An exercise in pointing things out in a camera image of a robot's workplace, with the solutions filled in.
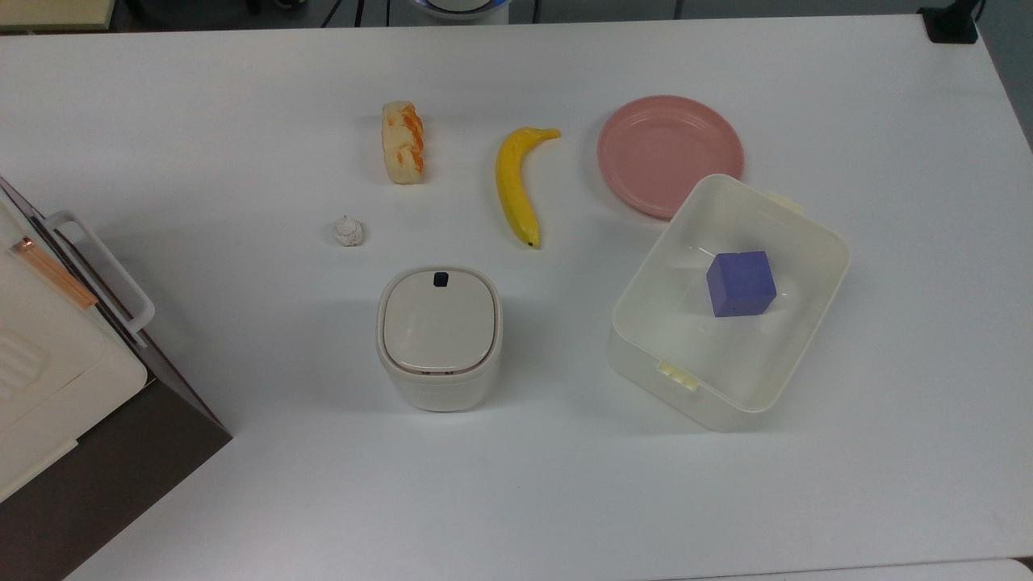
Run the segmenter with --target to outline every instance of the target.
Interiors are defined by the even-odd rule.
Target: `container lid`
[[[476,276],[456,270],[413,273],[395,285],[384,307],[384,350],[413,373],[462,373],[495,342],[496,305]]]

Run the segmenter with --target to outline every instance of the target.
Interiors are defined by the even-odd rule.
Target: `white handle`
[[[86,234],[86,237],[90,239],[90,242],[93,242],[97,246],[97,249],[101,254],[103,254],[104,258],[107,259],[107,262],[112,264],[112,267],[115,268],[115,272],[119,273],[119,276],[121,276],[125,280],[126,284],[129,285],[129,289],[132,290],[132,293],[136,295],[136,298],[139,299],[140,303],[143,303],[144,309],[139,312],[139,314],[129,320],[123,319],[122,313],[119,312],[119,309],[112,309],[115,315],[122,320],[122,325],[126,328],[126,331],[135,335],[144,329],[148,323],[151,323],[152,318],[154,318],[154,303],[151,302],[151,298],[144,293],[144,289],[139,287],[139,284],[136,284],[136,281],[129,276],[126,269],[122,267],[118,258],[115,257],[115,254],[112,254],[112,251],[107,249],[107,246],[101,242],[100,238],[97,237],[97,234],[93,232],[93,228],[86,225],[83,220],[80,220],[79,216],[68,210],[62,210],[52,214],[43,220],[43,225],[46,226],[48,230],[56,233],[59,227],[68,222],[74,222],[75,225],[82,228],[83,233]]]

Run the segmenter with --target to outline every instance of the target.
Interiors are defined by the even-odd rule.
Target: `small white object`
[[[380,298],[377,355],[405,399],[459,411],[484,399],[499,368],[502,303],[495,285],[463,267],[420,267]]]
[[[341,246],[359,246],[363,244],[363,222],[349,216],[343,216],[334,222],[334,239]]]

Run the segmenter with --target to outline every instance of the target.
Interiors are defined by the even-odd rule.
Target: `banana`
[[[502,142],[499,156],[495,159],[495,185],[499,189],[499,201],[506,213],[509,227],[513,228],[516,238],[532,248],[538,248],[541,240],[538,235],[538,219],[534,216],[534,208],[524,190],[524,180],[520,166],[524,155],[546,140],[560,136],[559,129],[535,129],[524,127],[516,129]]]

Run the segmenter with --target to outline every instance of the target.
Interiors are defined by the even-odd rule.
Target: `blue block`
[[[768,253],[762,250],[714,256],[707,285],[714,316],[760,314],[777,295]]]

